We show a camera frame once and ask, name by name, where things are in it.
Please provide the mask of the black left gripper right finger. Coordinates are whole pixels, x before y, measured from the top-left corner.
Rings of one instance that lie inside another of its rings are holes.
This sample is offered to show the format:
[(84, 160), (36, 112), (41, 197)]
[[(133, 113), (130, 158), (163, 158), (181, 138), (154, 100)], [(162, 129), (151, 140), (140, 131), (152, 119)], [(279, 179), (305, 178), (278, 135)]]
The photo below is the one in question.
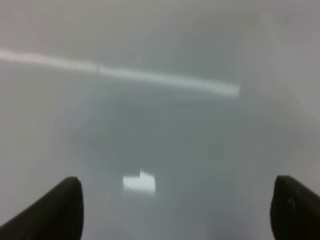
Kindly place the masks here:
[(278, 175), (270, 205), (276, 240), (320, 238), (320, 196), (289, 175)]

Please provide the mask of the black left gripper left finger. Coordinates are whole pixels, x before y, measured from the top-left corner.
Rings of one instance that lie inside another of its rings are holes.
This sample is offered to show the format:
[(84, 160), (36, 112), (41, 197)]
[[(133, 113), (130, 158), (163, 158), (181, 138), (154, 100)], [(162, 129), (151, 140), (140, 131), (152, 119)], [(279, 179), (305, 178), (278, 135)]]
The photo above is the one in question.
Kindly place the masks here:
[(0, 226), (2, 240), (80, 240), (84, 227), (81, 181), (69, 176)]

